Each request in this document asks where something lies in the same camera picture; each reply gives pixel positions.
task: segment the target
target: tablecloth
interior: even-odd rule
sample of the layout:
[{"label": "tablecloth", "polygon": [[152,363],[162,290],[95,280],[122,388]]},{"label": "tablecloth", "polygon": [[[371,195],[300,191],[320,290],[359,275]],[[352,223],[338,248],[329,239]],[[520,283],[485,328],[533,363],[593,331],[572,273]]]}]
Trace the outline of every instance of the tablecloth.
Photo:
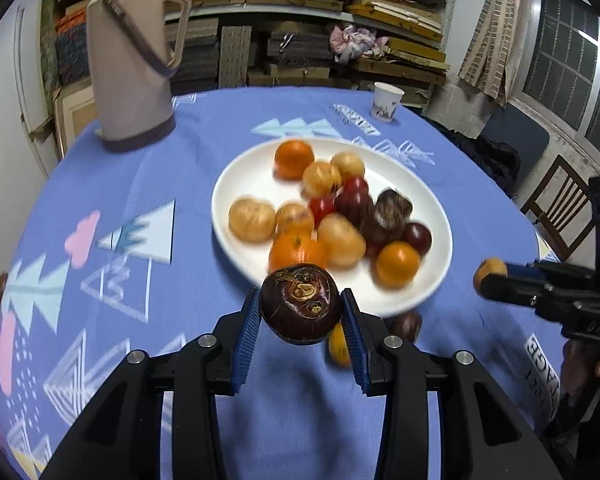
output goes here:
[{"label": "tablecloth", "polygon": [[[85,129],[30,215],[1,305],[0,427],[23,476],[43,469],[131,349],[176,351],[240,308],[249,284],[214,237],[210,197],[235,156],[272,137],[348,139],[397,159],[434,191],[454,251],[442,286],[419,306],[417,345],[445,356],[473,352],[529,423],[546,422],[555,399],[539,383],[535,348],[559,366],[559,326],[472,289],[488,256],[538,257],[533,226],[432,126],[405,108],[380,122],[371,102],[369,92],[322,88],[192,94],[174,99],[177,126],[168,137],[124,154],[103,149],[97,123]],[[114,237],[123,244],[112,244]],[[437,479],[438,414],[429,398],[429,477]],[[374,476],[384,399],[363,396],[350,370],[326,362],[323,344],[288,345],[263,324],[246,384],[217,403],[230,479]],[[171,476],[170,429],[167,396],[164,478]]]}]

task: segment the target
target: hand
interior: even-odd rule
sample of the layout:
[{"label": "hand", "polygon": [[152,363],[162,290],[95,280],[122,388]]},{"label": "hand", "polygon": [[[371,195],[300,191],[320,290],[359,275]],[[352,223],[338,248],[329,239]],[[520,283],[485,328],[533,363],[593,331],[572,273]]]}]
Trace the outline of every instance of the hand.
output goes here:
[{"label": "hand", "polygon": [[561,389],[570,394],[577,394],[584,386],[587,378],[593,373],[600,377],[600,360],[596,357],[599,349],[593,344],[568,340],[562,347],[562,367],[560,368]]}]

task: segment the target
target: paper cup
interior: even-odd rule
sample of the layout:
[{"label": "paper cup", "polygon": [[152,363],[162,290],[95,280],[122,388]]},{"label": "paper cup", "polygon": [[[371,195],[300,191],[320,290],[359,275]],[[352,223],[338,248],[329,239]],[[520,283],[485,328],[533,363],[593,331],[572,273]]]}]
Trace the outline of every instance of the paper cup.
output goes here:
[{"label": "paper cup", "polygon": [[375,82],[374,86],[374,104],[371,107],[371,115],[387,123],[393,121],[395,107],[397,107],[400,99],[402,99],[404,90],[400,90],[397,86],[378,81]]}]

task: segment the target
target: plate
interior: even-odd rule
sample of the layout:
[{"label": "plate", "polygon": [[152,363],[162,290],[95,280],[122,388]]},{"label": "plate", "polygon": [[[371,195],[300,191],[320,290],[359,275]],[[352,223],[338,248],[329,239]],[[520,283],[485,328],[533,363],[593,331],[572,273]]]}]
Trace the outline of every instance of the plate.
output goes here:
[{"label": "plate", "polygon": [[[350,287],[360,310],[380,317],[411,310],[426,300],[446,276],[453,245],[449,221],[433,192],[414,173],[383,153],[344,140],[315,137],[303,140],[311,144],[316,160],[331,160],[343,150],[357,153],[365,163],[365,180],[373,199],[387,187],[408,197],[413,203],[411,219],[426,225],[433,238],[429,253],[409,285],[397,290],[376,285],[370,261],[363,258],[352,269],[327,269],[338,290]],[[301,197],[301,182],[273,177],[273,158],[281,142],[277,139],[259,144],[234,158],[218,178],[211,197],[211,219],[218,241],[238,270],[255,286],[260,286],[267,276],[271,242],[250,244],[238,240],[229,229],[229,208],[242,196],[268,200],[276,209],[290,200],[306,203]]]}]

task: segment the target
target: curtain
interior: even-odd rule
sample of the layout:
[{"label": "curtain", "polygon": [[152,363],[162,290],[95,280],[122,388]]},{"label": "curtain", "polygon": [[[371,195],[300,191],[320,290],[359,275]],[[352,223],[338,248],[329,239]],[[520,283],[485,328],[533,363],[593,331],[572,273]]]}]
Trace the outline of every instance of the curtain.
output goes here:
[{"label": "curtain", "polygon": [[516,31],[520,0],[485,0],[460,79],[504,105],[513,83],[507,59]]}]

